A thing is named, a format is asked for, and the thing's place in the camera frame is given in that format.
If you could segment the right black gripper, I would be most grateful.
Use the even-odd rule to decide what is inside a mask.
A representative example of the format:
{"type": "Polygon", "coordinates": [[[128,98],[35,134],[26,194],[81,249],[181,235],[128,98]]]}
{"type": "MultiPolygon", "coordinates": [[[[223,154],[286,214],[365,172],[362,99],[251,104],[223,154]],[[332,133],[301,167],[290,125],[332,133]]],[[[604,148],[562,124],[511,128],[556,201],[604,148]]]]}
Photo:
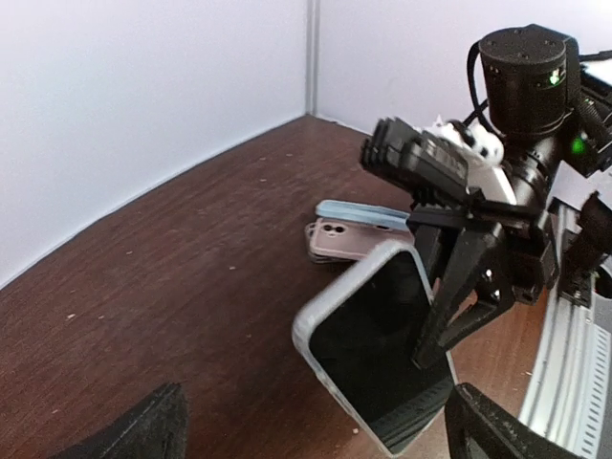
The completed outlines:
{"type": "Polygon", "coordinates": [[[428,281],[441,281],[412,356],[420,368],[430,367],[515,301],[536,303],[557,279],[552,223],[544,210],[413,200],[407,225],[428,281]]]}

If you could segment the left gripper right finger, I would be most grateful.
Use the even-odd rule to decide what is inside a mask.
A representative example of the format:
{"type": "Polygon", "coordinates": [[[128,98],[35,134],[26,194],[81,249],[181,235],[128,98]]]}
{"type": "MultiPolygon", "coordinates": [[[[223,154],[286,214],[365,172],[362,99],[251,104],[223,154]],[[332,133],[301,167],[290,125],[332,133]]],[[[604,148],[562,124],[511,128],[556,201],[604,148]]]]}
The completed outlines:
{"type": "Polygon", "coordinates": [[[468,382],[450,392],[445,423],[452,459],[577,456],[531,431],[468,382]]]}

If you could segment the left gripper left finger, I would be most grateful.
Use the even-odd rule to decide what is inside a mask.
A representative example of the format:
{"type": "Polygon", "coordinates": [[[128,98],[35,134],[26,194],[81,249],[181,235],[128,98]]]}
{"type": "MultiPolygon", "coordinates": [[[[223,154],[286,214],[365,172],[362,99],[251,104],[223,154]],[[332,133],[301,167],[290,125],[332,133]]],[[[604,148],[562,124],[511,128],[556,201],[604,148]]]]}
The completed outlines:
{"type": "Polygon", "coordinates": [[[188,404],[182,386],[167,382],[111,425],[56,453],[55,458],[184,458],[188,404]]]}

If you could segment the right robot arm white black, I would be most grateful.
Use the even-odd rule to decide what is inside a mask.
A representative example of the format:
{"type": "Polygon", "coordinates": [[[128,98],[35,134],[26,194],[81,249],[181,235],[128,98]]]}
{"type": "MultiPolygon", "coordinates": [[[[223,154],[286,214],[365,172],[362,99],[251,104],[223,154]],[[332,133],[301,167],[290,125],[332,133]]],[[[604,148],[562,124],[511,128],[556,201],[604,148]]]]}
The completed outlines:
{"type": "Polygon", "coordinates": [[[585,91],[575,38],[536,24],[499,30],[473,44],[483,69],[480,123],[501,135],[501,172],[514,204],[488,200],[482,186],[452,208],[417,207],[410,218],[440,285],[413,353],[431,366],[516,302],[543,290],[588,299],[594,271],[611,252],[611,207],[593,192],[579,233],[554,235],[548,200],[561,164],[591,176],[611,164],[611,127],[596,91],[585,91]]]}

